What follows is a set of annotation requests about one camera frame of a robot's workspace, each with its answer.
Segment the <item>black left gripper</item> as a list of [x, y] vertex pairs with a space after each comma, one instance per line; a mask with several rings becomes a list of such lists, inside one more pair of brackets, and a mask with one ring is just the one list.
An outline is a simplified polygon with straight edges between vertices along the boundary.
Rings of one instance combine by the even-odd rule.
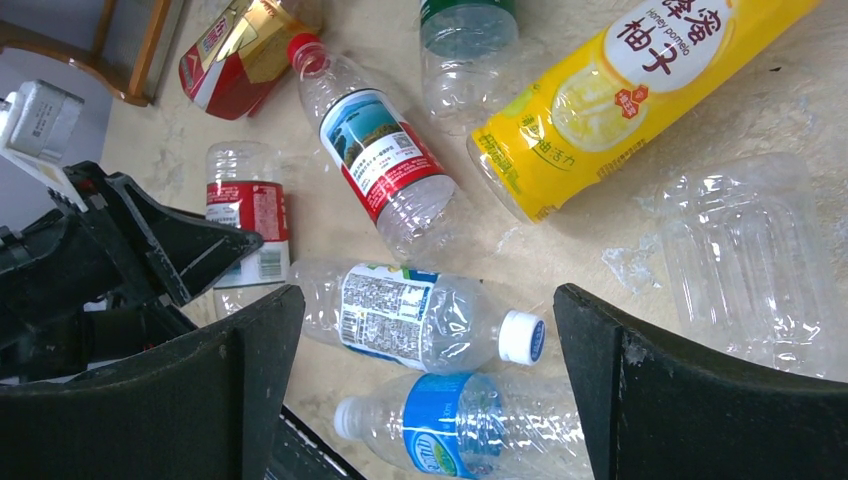
[[1, 229], [1, 377], [81, 373], [193, 330], [178, 307], [263, 245], [260, 234], [163, 205], [129, 175], [64, 169], [91, 206]]

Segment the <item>yellow honey pomelo bottle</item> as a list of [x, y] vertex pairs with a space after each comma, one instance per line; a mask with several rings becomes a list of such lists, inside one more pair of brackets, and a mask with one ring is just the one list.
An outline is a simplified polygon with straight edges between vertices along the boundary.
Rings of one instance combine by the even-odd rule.
[[541, 222], [814, 8], [812, 1], [641, 2], [475, 129], [469, 157], [516, 218]]

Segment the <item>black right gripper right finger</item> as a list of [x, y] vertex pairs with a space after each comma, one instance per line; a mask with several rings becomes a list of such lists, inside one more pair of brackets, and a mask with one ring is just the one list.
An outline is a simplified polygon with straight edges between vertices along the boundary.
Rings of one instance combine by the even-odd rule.
[[843, 479], [847, 387], [718, 352], [574, 284], [554, 316], [599, 479]]

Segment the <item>blue label water bottle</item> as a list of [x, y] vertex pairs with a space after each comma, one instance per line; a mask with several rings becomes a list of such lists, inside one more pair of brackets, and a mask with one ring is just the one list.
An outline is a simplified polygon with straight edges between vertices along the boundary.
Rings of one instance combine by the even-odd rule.
[[336, 433], [400, 469], [462, 479], [591, 479], [565, 376], [411, 374], [343, 399]]

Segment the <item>red gold tea bottle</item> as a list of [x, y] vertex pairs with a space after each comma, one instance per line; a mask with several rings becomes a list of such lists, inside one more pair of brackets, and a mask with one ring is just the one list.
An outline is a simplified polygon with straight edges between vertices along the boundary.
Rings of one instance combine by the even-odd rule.
[[290, 41], [319, 33], [323, 19], [320, 0], [229, 2], [180, 58], [183, 92], [213, 117], [256, 115], [289, 67]]

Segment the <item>white cap clear water bottle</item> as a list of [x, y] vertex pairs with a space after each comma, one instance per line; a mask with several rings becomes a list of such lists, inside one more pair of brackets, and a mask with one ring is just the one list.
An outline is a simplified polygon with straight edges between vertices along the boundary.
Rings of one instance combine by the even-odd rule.
[[391, 264], [301, 259], [288, 281], [305, 299], [308, 338], [431, 374], [499, 359], [535, 365], [545, 320], [511, 307], [479, 279]]

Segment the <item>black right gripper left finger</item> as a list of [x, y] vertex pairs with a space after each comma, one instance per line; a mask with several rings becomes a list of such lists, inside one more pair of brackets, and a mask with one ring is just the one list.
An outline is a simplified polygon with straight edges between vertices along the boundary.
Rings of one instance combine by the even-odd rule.
[[1, 391], [5, 479], [260, 479], [304, 298], [236, 314], [65, 383]]

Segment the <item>lake picture red label bottle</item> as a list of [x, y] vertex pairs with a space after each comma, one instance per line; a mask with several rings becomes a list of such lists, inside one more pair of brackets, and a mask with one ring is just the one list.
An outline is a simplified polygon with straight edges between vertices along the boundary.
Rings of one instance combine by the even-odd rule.
[[308, 122], [392, 255], [435, 264], [457, 238], [457, 182], [357, 63], [310, 33], [287, 54]]

